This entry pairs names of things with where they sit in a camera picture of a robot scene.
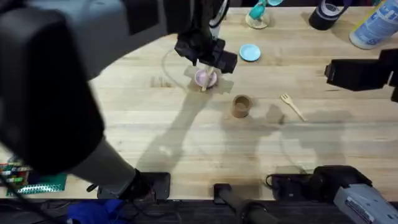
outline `blue cloth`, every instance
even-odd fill
[[[119,206],[122,200],[87,201],[68,207],[68,219],[79,221],[81,224],[127,224],[120,220],[124,216],[123,208]]]

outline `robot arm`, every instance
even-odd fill
[[[0,9],[0,140],[42,174],[69,172],[118,198],[148,193],[106,142],[87,80],[172,33],[181,56],[232,72],[237,56],[212,34],[229,1],[15,2]]]

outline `spray bottle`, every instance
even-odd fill
[[[361,49],[373,49],[398,31],[398,0],[385,0],[349,34]]]

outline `black cable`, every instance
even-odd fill
[[[163,214],[160,214],[160,215],[153,215],[153,214],[148,214],[148,213],[146,213],[145,211],[143,211],[143,209],[141,209],[140,207],[138,207],[133,201],[132,201],[131,203],[132,203],[132,206],[134,206],[134,208],[136,208],[136,210],[137,210],[140,214],[143,214],[144,216],[146,216],[146,217],[148,217],[148,218],[160,219],[160,218],[163,218],[163,217],[168,217],[168,216],[174,215],[174,216],[177,218],[178,223],[179,223],[179,224],[182,224],[181,215],[180,215],[180,213],[178,213],[177,211],[175,211],[175,212],[166,212],[166,213],[163,213]]]
[[[2,206],[9,207],[9,208],[13,208],[14,210],[18,210],[18,211],[23,210],[22,208],[19,208],[19,207],[17,207],[17,206],[5,204],[5,203],[1,203],[1,204],[0,204],[0,207],[2,207]]]
[[[14,188],[12,184],[7,182],[6,178],[3,175],[0,175],[0,180],[1,182],[7,187],[7,189],[17,197],[21,203],[21,205],[28,211],[35,212],[36,214],[40,215],[41,217],[47,219],[48,221],[56,224],[64,224],[64,222],[61,222],[57,220],[55,217],[52,217],[48,213],[44,212],[43,210],[39,209],[36,207],[32,202],[24,198],[18,191]]]
[[[301,186],[304,185],[303,181],[301,181],[300,179],[295,179],[295,178],[287,177],[287,176],[281,175],[281,174],[269,174],[269,175],[267,175],[266,180],[264,181],[264,183],[265,183],[265,184],[267,185],[267,187],[270,188],[271,190],[278,190],[278,188],[275,187],[275,186],[273,186],[272,184],[270,184],[270,183],[268,182],[268,179],[269,179],[270,177],[285,178],[285,179],[287,179],[287,180],[289,180],[289,181],[291,181],[291,182],[293,182],[293,183],[299,184],[299,185],[301,185]]]
[[[223,19],[225,18],[226,14],[227,14],[227,12],[228,12],[228,9],[229,9],[229,2],[230,2],[230,0],[227,0],[226,5],[225,5],[225,9],[224,9],[223,16],[221,16],[221,18],[219,19],[219,21],[217,21],[217,23],[216,23],[215,25],[209,24],[210,28],[213,29],[213,28],[218,27],[219,24],[223,21]]]

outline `small plate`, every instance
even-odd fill
[[[261,51],[260,48],[254,44],[245,44],[239,50],[239,54],[248,62],[254,62],[260,58]]]

